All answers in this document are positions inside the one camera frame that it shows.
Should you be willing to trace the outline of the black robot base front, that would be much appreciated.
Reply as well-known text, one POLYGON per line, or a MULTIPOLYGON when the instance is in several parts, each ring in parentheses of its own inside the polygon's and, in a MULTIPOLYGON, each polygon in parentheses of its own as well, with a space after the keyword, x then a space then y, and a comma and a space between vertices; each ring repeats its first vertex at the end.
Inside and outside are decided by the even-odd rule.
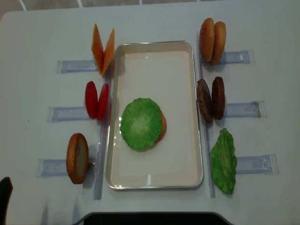
POLYGON ((100 213, 87 216, 82 225, 229 225, 230 222, 213 213, 145 212, 100 213))

